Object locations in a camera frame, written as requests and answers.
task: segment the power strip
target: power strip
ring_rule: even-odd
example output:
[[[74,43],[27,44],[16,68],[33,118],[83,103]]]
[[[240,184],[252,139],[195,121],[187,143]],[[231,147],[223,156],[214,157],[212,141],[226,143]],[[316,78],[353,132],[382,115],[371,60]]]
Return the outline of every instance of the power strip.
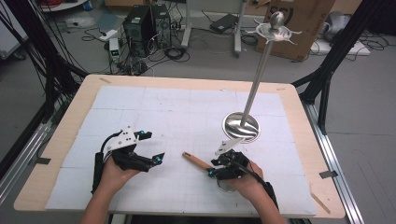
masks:
[[[106,35],[102,35],[101,37],[99,37],[99,39],[101,40],[108,40],[109,38],[111,38],[111,36],[113,36],[114,34],[116,34],[117,31],[116,30],[110,30],[109,32],[106,33]]]

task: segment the human hand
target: human hand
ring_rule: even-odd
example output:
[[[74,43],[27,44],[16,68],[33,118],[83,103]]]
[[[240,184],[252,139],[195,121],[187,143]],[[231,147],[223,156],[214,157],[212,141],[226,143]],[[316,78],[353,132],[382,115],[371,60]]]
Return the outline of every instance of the human hand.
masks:
[[[263,178],[262,168],[254,161],[249,161],[248,169],[259,175],[261,179]],[[249,201],[257,198],[258,194],[266,193],[262,184],[250,174],[245,174],[241,178],[227,180],[227,183],[238,190]]]
[[[115,194],[119,191],[133,176],[139,174],[136,170],[121,170],[114,162],[113,157],[109,157],[106,161],[105,168],[102,173],[102,179],[99,183],[98,190],[109,194]]]

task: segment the floor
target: floor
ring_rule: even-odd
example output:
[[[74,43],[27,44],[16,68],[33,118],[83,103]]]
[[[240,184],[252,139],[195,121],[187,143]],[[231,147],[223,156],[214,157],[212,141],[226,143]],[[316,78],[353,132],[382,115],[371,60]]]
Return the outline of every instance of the floor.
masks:
[[[62,18],[67,13],[59,13]],[[118,28],[125,12],[110,12],[105,7],[84,15],[92,17],[98,25]],[[195,18],[196,24],[205,26],[206,17]],[[252,18],[245,18],[244,26],[254,26]],[[104,44],[99,41],[82,41],[84,29],[63,33],[69,51],[76,60],[93,74],[109,70]],[[190,59],[184,63],[160,63],[142,76],[183,77],[251,81],[260,53],[243,44],[239,58],[231,51],[233,37],[211,35],[194,30],[194,41],[188,48]],[[396,44],[395,36],[385,36]],[[371,50],[369,56],[358,56],[355,61],[345,59],[336,70],[330,91],[327,132],[341,163],[347,183],[361,210],[365,223],[396,223],[396,56],[395,47]],[[311,55],[302,63],[271,56],[263,81],[291,83],[315,71],[324,56]],[[29,59],[8,59],[0,63],[0,159],[15,143],[24,127],[44,102],[39,79]],[[28,165],[6,200],[0,206],[0,223],[77,223],[81,213],[27,213],[13,209],[13,202],[32,165]],[[312,223],[348,223],[344,219],[311,219]]]

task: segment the wooden table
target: wooden table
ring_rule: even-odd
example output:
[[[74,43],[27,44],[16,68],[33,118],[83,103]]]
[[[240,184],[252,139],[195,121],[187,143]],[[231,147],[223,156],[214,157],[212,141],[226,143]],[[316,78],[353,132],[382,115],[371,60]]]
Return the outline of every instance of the wooden table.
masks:
[[[251,82],[165,77],[117,77],[90,75],[85,78],[76,97],[50,139],[42,157],[50,158],[48,165],[37,164],[30,174],[14,207],[20,211],[46,211],[45,206],[56,183],[64,157],[74,143],[82,122],[92,107],[96,93],[102,86],[130,86],[190,90],[249,91]],[[260,92],[279,94],[288,117],[301,163],[315,201],[316,217],[343,218],[346,214],[331,178],[322,179],[327,171],[318,142],[312,132],[299,96],[290,84],[262,83]]]

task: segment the robotic claw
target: robotic claw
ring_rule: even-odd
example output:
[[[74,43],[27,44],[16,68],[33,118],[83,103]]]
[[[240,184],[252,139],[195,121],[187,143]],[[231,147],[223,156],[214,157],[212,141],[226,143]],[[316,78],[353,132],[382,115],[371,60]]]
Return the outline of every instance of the robotic claw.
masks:
[[[153,156],[151,159],[145,158],[137,155],[134,152],[136,144],[139,141],[148,139],[152,136],[151,132],[133,132],[133,130],[128,127],[124,131],[121,130],[119,133],[111,134],[105,142],[102,144],[101,151],[95,154],[95,166],[93,171],[93,184],[92,191],[93,194],[98,187],[100,180],[102,178],[102,172],[105,167],[107,159],[112,156],[114,162],[122,169],[134,169],[138,171],[148,172],[151,167],[160,165],[163,163],[163,156],[165,153],[161,153]],[[110,146],[107,147],[107,154],[104,156],[104,148],[108,140],[111,138],[116,138]]]
[[[252,175],[259,183],[262,184],[267,194],[273,200],[276,208],[278,208],[274,188],[270,182],[265,182],[258,174],[248,169],[249,159],[242,153],[233,150],[243,141],[243,138],[235,138],[229,141],[222,142],[218,151],[215,153],[219,156],[212,160],[214,166],[222,165],[219,169],[208,170],[210,177],[215,177],[217,180],[240,178],[242,175]]]

